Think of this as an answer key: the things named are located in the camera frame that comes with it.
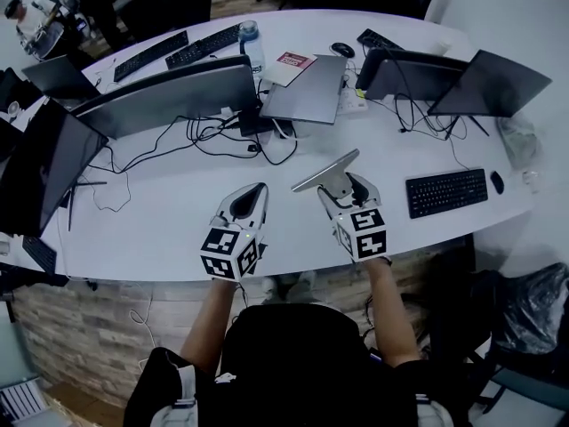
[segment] white vent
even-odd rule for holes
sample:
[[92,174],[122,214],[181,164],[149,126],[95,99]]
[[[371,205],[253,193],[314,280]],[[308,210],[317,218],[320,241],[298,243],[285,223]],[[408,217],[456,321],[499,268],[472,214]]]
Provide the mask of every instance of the white vent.
[[23,421],[47,409],[37,379],[0,390],[0,404],[11,422]]

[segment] white power strip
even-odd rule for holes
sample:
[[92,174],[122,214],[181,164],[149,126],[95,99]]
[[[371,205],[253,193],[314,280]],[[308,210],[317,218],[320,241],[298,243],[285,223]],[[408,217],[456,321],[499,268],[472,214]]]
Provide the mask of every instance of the white power strip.
[[340,94],[340,103],[338,103],[337,116],[345,116],[355,112],[367,111],[367,102],[364,98],[360,98],[356,94],[356,90],[345,88]]

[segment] white booklet with red label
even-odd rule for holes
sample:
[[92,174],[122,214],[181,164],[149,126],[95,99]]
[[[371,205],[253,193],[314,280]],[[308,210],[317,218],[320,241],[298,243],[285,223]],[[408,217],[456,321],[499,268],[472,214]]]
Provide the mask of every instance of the white booklet with red label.
[[316,59],[316,55],[285,52],[267,68],[263,80],[286,87]]

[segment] monitor leg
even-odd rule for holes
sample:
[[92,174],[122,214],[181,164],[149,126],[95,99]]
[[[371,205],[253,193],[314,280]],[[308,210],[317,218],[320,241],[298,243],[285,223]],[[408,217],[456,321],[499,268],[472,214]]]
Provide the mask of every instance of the monitor leg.
[[461,116],[456,116],[456,117],[454,117],[454,118],[453,118],[453,121],[451,122],[451,124],[448,125],[448,130],[446,130],[445,141],[448,141],[448,138],[451,137],[451,134],[453,133],[454,126],[455,126],[456,123],[459,121],[459,118],[461,118]]
[[480,131],[482,133],[490,137],[490,134],[488,134],[488,132],[481,126],[481,124],[478,123],[478,121],[473,116],[469,116],[469,119],[472,120],[478,128],[480,128]]
[[69,191],[69,218],[68,218],[68,231],[71,231],[71,217],[73,215],[73,198],[75,197],[75,190],[77,187],[90,187],[92,185],[107,185],[105,181],[93,182],[76,182]]

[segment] laptop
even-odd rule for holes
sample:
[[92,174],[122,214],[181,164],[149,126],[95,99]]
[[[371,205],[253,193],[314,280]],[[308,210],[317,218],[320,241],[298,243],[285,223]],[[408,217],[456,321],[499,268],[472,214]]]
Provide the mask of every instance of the laptop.
[[22,73],[45,96],[53,98],[66,109],[76,108],[81,103],[100,96],[95,86],[75,68],[67,55],[24,68]]
[[347,59],[317,55],[288,87],[273,85],[260,117],[334,125]]

